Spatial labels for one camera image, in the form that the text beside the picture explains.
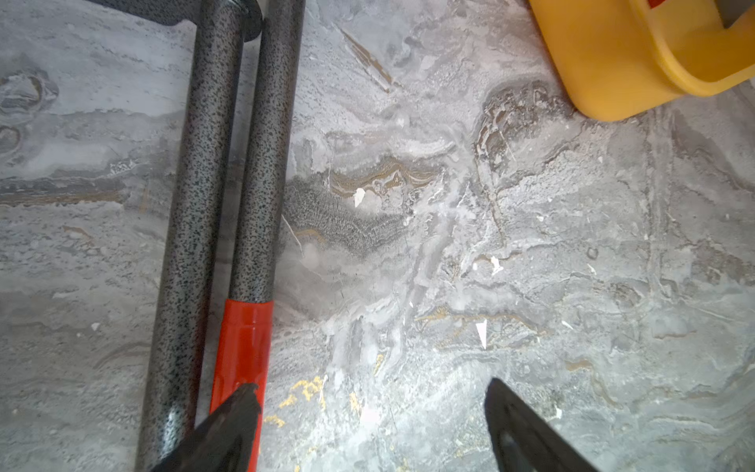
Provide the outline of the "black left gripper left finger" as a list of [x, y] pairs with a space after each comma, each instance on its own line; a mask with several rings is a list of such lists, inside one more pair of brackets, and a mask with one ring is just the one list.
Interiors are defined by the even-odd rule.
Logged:
[[257, 389], [240, 385], [153, 472], [248, 471], [261, 415]]

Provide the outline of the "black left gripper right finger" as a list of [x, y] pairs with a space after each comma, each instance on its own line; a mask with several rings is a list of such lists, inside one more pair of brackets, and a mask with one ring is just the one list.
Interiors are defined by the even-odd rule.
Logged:
[[489, 383], [484, 409], [499, 470], [596, 471], [502, 380]]

